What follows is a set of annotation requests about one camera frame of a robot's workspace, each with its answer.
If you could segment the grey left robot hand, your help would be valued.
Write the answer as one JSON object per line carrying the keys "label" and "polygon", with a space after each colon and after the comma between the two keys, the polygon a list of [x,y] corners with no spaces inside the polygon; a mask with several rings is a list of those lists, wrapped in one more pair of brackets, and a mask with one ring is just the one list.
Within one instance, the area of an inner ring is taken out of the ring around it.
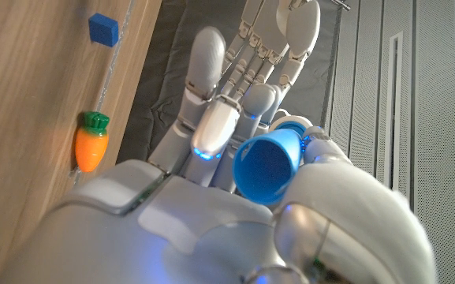
{"label": "grey left robot hand", "polygon": [[222,73],[232,72],[223,95],[242,98],[255,84],[265,84],[276,65],[276,84],[285,96],[296,83],[319,37],[321,9],[316,0],[249,0],[224,57]]}

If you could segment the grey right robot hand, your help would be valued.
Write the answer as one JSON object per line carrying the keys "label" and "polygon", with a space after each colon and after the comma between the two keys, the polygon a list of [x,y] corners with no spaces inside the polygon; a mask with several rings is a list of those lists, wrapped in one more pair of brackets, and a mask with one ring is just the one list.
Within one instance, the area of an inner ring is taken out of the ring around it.
{"label": "grey right robot hand", "polygon": [[264,205],[247,194],[116,165],[49,211],[0,283],[434,283],[406,199],[319,128]]}

